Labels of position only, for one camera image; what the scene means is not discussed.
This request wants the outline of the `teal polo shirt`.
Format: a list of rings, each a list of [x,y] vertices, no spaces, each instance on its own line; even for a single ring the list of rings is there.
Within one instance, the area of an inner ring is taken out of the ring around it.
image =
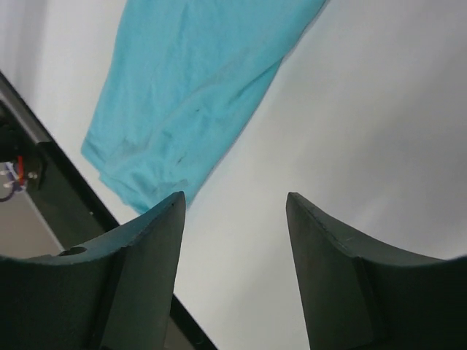
[[[322,1],[128,1],[82,155],[142,214],[191,202]]]

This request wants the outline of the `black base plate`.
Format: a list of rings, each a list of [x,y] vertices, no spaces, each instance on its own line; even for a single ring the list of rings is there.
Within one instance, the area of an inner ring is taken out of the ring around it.
[[[1,160],[15,189],[28,195],[62,246],[58,256],[119,225],[6,78],[1,79]],[[214,344],[172,295],[162,349],[213,349]]]

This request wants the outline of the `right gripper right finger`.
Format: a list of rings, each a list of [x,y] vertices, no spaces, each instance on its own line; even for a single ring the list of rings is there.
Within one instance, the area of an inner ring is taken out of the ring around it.
[[[464,349],[466,259],[391,246],[292,192],[286,203],[312,349]]]

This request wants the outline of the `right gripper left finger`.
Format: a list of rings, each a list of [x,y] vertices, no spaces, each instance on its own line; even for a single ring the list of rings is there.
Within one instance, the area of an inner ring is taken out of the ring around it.
[[[1,258],[3,349],[162,349],[185,195],[58,256]]]

